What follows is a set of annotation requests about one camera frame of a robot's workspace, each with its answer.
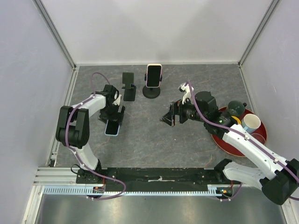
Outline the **left aluminium frame post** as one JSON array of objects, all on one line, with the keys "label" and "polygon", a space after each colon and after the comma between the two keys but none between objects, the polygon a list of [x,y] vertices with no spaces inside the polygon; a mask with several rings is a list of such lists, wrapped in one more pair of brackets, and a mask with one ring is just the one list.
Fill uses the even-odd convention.
[{"label": "left aluminium frame post", "polygon": [[68,64],[75,69],[76,63],[74,62],[72,56],[70,55],[61,35],[59,34],[53,20],[51,19],[50,14],[48,13],[44,3],[42,0],[32,0],[35,4],[36,8],[38,9],[40,15],[42,16],[44,22],[46,23],[48,29],[50,30],[52,36],[54,37],[58,47],[62,51],[65,59],[67,60]]}]

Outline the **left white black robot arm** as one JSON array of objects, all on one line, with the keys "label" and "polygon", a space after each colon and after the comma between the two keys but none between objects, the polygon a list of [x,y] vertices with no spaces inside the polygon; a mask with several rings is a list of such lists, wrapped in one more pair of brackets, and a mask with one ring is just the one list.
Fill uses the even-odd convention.
[{"label": "left white black robot arm", "polygon": [[103,91],[93,92],[83,102],[60,108],[56,140],[72,151],[91,183],[102,180],[101,163],[89,144],[90,117],[99,113],[98,120],[105,124],[104,134],[116,137],[124,118],[126,107],[120,106],[121,94],[106,84]]}]

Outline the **small black phone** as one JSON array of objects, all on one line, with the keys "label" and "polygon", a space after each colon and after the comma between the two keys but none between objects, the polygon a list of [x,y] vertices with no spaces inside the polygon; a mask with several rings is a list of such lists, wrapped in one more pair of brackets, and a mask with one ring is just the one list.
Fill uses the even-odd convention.
[{"label": "small black phone", "polygon": [[135,101],[136,96],[136,86],[134,83],[135,76],[132,72],[123,72],[122,73],[122,83],[124,86],[122,87],[124,89],[124,101]]}]

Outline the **black phone stand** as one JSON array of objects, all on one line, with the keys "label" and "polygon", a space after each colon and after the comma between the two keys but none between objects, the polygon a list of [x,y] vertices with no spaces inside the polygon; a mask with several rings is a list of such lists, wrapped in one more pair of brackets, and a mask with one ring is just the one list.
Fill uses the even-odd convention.
[{"label": "black phone stand", "polygon": [[146,98],[149,98],[149,99],[157,98],[161,93],[160,83],[162,81],[163,76],[162,76],[162,74],[159,75],[158,85],[154,86],[154,87],[148,87],[146,85],[147,84],[147,78],[148,78],[148,75],[145,73],[144,74],[145,85],[142,88],[142,93],[143,93],[144,97],[146,97]]}]

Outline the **clear glass cup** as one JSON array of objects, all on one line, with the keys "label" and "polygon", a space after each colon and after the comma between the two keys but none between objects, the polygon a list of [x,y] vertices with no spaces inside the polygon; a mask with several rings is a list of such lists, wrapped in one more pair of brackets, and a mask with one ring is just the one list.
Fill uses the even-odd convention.
[{"label": "clear glass cup", "polygon": [[255,138],[257,141],[259,141],[261,144],[263,145],[266,144],[266,139],[262,135],[258,133],[252,133],[251,136]]}]

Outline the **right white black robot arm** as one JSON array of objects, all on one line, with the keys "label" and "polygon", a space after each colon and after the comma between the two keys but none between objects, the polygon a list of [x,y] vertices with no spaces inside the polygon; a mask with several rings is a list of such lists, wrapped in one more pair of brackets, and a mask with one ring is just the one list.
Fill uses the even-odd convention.
[{"label": "right white black robot arm", "polygon": [[169,111],[160,121],[175,126],[175,117],[179,123],[187,120],[203,122],[205,129],[236,148],[256,168],[242,166],[229,159],[224,159],[215,166],[214,178],[218,183],[228,180],[245,183],[255,187],[273,203],[282,205],[299,187],[299,162],[287,160],[249,134],[229,113],[220,111],[216,99],[208,91],[201,91],[194,96],[184,95],[183,100],[170,104]]}]

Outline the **yellow cup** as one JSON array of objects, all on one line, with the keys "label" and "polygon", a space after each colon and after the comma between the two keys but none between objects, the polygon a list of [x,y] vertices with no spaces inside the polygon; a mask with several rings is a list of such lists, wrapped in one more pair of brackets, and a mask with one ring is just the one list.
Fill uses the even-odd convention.
[{"label": "yellow cup", "polygon": [[232,116],[232,118],[235,119],[239,125],[242,125],[242,122],[238,117]]}]

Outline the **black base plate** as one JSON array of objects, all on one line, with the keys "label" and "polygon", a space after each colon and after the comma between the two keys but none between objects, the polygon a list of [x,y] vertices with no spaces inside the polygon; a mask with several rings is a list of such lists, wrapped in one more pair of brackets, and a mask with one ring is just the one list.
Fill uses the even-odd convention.
[{"label": "black base plate", "polygon": [[204,168],[103,168],[100,171],[101,176],[81,168],[77,171],[71,168],[71,172],[76,175],[77,184],[103,184],[117,187],[122,185],[116,180],[124,182],[127,186],[132,182],[161,181],[228,185],[232,183],[219,171]]}]

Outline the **light blue phone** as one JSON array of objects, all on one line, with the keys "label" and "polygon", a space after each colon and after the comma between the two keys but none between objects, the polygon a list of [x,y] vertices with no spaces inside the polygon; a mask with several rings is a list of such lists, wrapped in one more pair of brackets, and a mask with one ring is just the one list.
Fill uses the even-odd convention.
[{"label": "light blue phone", "polygon": [[120,124],[117,121],[108,120],[105,128],[105,135],[118,136]]}]

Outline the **right aluminium frame post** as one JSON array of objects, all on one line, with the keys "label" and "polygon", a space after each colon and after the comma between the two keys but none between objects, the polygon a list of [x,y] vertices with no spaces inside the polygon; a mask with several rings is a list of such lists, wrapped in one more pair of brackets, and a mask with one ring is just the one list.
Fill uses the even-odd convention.
[{"label": "right aluminium frame post", "polygon": [[255,29],[255,31],[254,31],[254,33],[253,33],[246,49],[245,49],[245,51],[243,52],[240,60],[238,61],[239,68],[241,68],[242,65],[245,63],[246,59],[248,58],[250,52],[254,48],[258,38],[260,37],[263,30],[265,29],[267,23],[270,21],[272,15],[275,12],[276,8],[278,7],[279,3],[280,3],[280,0],[272,0],[270,2],[270,4],[267,7],[262,19],[260,20],[257,28]]}]

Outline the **dark green cup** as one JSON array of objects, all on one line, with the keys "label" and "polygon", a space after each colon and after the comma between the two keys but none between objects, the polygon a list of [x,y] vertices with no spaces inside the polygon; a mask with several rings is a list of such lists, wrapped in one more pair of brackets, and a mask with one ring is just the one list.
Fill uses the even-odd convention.
[{"label": "dark green cup", "polygon": [[245,112],[245,108],[247,106],[247,103],[242,103],[240,101],[230,101],[227,105],[226,111],[231,115],[235,117],[240,117]]}]

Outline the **aluminium frame post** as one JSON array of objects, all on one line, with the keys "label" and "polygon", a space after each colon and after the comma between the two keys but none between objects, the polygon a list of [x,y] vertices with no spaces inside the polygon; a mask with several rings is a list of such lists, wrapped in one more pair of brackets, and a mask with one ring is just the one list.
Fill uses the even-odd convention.
[{"label": "aluminium frame post", "polygon": [[260,37],[263,30],[265,29],[267,23],[270,21],[272,15],[275,12],[276,8],[278,7],[279,3],[280,3],[280,0],[272,0],[270,2],[270,4],[267,7],[262,19],[260,20],[257,28],[255,29],[255,31],[254,31],[254,33],[253,33],[246,49],[245,49],[245,51],[243,52],[240,60],[238,61],[239,68],[241,68],[242,65],[245,63],[246,59],[248,58],[250,52],[254,48],[258,38]]},{"label": "aluminium frame post", "polygon": [[46,23],[48,29],[50,30],[52,36],[54,37],[58,47],[62,51],[65,59],[67,60],[68,64],[75,69],[76,63],[74,62],[72,56],[70,55],[61,35],[59,34],[53,20],[51,19],[50,14],[48,13],[44,3],[42,0],[32,0],[35,4],[36,8],[38,9],[40,15],[42,16],[44,22]]}]

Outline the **white blue mug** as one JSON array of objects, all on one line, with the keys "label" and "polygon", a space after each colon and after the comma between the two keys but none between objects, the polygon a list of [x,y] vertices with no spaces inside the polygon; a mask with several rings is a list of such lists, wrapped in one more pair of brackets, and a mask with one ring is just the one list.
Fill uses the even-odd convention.
[{"label": "white blue mug", "polygon": [[242,127],[247,133],[253,133],[261,125],[261,120],[255,114],[246,114],[241,120]]}]

